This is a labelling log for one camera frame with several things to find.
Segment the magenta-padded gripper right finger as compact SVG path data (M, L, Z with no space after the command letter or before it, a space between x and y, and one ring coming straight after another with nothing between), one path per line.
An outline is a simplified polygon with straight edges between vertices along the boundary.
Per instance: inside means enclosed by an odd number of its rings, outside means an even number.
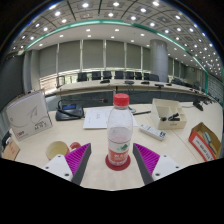
M168 155L159 155L137 143L133 144L133 154L145 185L181 169L181 166Z

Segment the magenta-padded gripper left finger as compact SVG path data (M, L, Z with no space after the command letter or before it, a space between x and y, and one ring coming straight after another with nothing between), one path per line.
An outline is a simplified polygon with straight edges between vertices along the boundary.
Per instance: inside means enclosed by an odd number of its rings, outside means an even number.
M91 144L87 143L67 155L56 155L43 167L43 170L80 185L90 155Z

